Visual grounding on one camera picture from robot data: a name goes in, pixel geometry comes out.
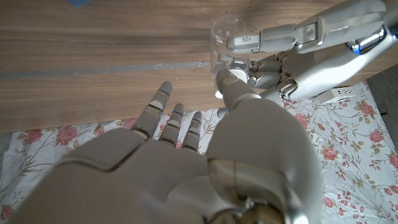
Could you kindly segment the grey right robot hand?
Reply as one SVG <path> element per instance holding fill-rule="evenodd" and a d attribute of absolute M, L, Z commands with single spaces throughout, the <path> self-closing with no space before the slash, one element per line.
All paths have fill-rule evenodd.
<path fill-rule="evenodd" d="M 321 167 L 276 88 L 256 93 L 228 70 L 216 76 L 227 113 L 204 154 L 201 113 L 177 146 L 183 106 L 158 139 L 172 92 L 163 82 L 131 129 L 114 129 L 61 159 L 12 223 L 318 223 Z"/>

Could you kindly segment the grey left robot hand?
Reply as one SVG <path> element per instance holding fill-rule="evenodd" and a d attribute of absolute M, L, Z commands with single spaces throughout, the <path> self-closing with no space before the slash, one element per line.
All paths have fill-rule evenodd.
<path fill-rule="evenodd" d="M 301 100 L 349 80 L 397 45 L 397 1 L 344 1 L 299 24 L 227 38 L 235 54 L 269 53 L 251 65 L 248 84 L 263 98 Z"/>

